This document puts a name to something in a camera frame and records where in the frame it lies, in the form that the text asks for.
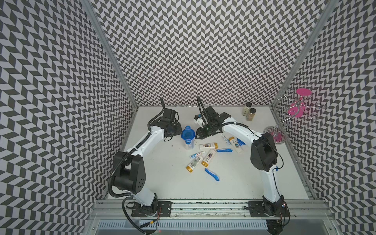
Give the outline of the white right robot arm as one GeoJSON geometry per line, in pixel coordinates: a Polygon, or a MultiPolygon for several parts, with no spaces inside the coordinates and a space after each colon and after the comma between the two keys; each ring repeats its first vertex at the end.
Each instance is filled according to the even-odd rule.
{"type": "Polygon", "coordinates": [[[268,217],[290,218],[288,205],[277,187],[276,172],[282,167],[277,166],[277,158],[280,155],[272,135],[253,131],[247,125],[236,121],[230,114],[219,114],[211,106],[205,108],[200,97],[197,97],[197,104],[199,114],[194,119],[200,127],[195,138],[203,140],[227,132],[250,146],[250,161],[260,172],[264,189],[261,213],[268,217]]]}

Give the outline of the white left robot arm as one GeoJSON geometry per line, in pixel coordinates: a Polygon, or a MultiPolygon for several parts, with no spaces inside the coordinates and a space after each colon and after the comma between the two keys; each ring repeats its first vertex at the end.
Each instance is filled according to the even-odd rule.
{"type": "Polygon", "coordinates": [[[143,139],[126,152],[117,152],[113,157],[113,169],[107,188],[114,198],[130,197],[136,200],[146,216],[158,211],[157,195],[145,186],[146,170],[143,157],[149,154],[161,141],[169,141],[182,134],[178,113],[165,107],[160,98],[162,110],[147,123],[143,139]]]}

